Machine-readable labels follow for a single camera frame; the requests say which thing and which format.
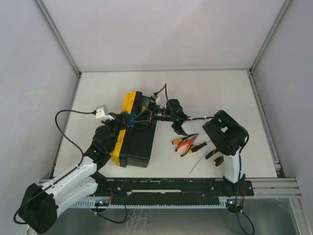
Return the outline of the yellow black plastic toolbox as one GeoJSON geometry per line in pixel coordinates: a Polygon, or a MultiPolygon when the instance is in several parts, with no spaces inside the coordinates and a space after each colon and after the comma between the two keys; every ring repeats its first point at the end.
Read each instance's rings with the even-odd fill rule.
{"type": "Polygon", "coordinates": [[[121,111],[128,113],[129,127],[119,131],[117,143],[111,153],[111,160],[116,166],[148,166],[156,126],[133,123],[133,118],[143,112],[150,101],[148,96],[139,91],[126,94],[121,111]]]}

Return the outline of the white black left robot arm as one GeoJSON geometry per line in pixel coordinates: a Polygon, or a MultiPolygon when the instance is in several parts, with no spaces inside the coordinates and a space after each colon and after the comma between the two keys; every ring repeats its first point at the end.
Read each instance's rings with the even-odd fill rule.
{"type": "Polygon", "coordinates": [[[61,175],[42,185],[27,187],[13,216],[19,225],[29,225],[37,234],[47,232],[58,217],[82,198],[94,194],[105,177],[98,171],[110,160],[119,131],[128,126],[128,113],[109,113],[98,127],[82,158],[61,175]]]}

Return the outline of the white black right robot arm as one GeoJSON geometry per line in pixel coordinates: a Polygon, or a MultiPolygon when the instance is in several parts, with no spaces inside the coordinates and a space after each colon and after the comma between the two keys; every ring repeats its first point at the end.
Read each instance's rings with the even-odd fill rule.
{"type": "Polygon", "coordinates": [[[241,152],[248,142],[248,132],[226,111],[219,110],[212,117],[192,118],[184,113],[177,99],[170,99],[164,108],[151,101],[133,119],[134,123],[142,124],[153,124],[155,121],[172,122],[172,129],[178,135],[206,134],[224,157],[224,178],[235,184],[243,177],[241,152]]]}

